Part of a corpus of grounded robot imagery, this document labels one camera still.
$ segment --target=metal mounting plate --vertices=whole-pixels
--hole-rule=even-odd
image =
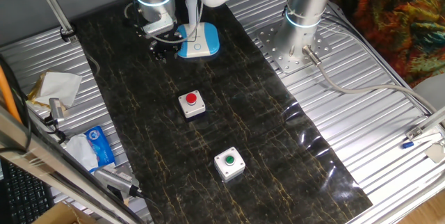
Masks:
[[[290,57],[289,53],[284,53],[275,46],[275,34],[280,27],[281,22],[265,26],[257,31],[257,35],[258,39],[263,43],[266,52],[272,56],[283,72],[289,74],[311,63],[311,60],[309,57],[304,56],[300,50],[295,49],[295,53]],[[318,32],[315,33],[315,46],[312,49],[319,58],[330,54],[332,51],[327,41]]]

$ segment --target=gray cable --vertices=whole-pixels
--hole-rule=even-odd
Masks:
[[[201,1],[200,17],[198,18],[198,21],[197,21],[197,23],[196,23],[196,26],[195,26],[195,28],[193,29],[193,31],[192,31],[189,35],[187,35],[187,37],[185,37],[185,38],[182,39],[182,40],[164,40],[164,39],[161,39],[161,38],[159,38],[159,37],[156,37],[156,36],[154,36],[154,35],[152,35],[152,34],[150,34],[150,33],[147,33],[147,35],[149,35],[150,37],[154,38],[155,40],[158,40],[158,41],[160,41],[160,42],[164,42],[164,43],[168,43],[168,44],[177,44],[177,43],[185,42],[185,41],[187,41],[187,40],[190,38],[190,36],[192,36],[192,35],[195,34],[195,32],[196,32],[196,30],[197,30],[197,27],[200,25],[200,22],[201,22],[201,16],[202,16],[202,11],[203,11],[203,10],[204,10],[204,3]]]
[[[125,18],[129,19],[128,14],[127,14],[127,10],[133,5],[133,2],[129,3],[128,5],[125,6],[124,8],[124,16]]]
[[[416,99],[418,99],[423,105],[425,105],[429,110],[431,110],[433,113],[437,112],[437,109],[430,103],[428,102],[425,98],[423,98],[422,96],[420,96],[418,93],[414,92],[413,90],[410,90],[408,88],[404,88],[402,86],[397,86],[397,85],[377,85],[377,86],[370,86],[370,87],[366,87],[366,88],[359,88],[359,89],[347,89],[347,88],[342,88],[341,86],[338,86],[336,83],[334,83],[331,78],[329,78],[329,76],[327,75],[325,69],[323,68],[323,66],[320,64],[317,66],[321,72],[321,74],[325,77],[325,80],[335,89],[338,90],[342,93],[350,93],[350,94],[356,94],[356,93],[366,93],[372,90],[376,90],[376,89],[394,89],[394,90],[399,90],[402,91],[404,93],[410,94],[412,96],[414,96]]]

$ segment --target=metal bar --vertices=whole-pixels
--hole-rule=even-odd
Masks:
[[[57,0],[47,0],[47,2],[51,7],[51,9],[53,10],[53,13],[57,17],[57,20],[62,26],[63,30],[65,30],[65,33],[72,33],[73,29],[71,27],[71,24],[68,22],[68,19],[63,13],[62,8],[58,4]]]
[[[16,147],[24,148],[27,131],[0,107],[0,147],[15,144]],[[122,220],[130,224],[144,223],[114,195],[106,191],[88,171],[78,170],[76,166],[80,165],[63,148],[53,145],[55,142],[52,142],[49,137],[38,138],[32,135],[29,152],[25,155],[14,152],[4,152],[0,155],[112,223],[119,224]]]
[[[414,140],[443,121],[445,121],[445,106],[438,110],[436,113],[430,115],[426,120],[417,125],[415,128],[407,132],[406,136],[410,140]]]

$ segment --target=black marble mat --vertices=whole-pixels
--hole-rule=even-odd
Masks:
[[[371,206],[228,7],[203,16],[219,31],[217,58],[187,62],[151,55],[123,27],[125,5],[76,25],[157,223],[345,223]],[[187,123],[177,97],[193,90],[207,112]],[[213,158],[232,146],[246,169],[224,184]]]

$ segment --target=cardboard box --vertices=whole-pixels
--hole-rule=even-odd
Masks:
[[[96,224],[96,220],[68,202],[59,202],[33,224]]]

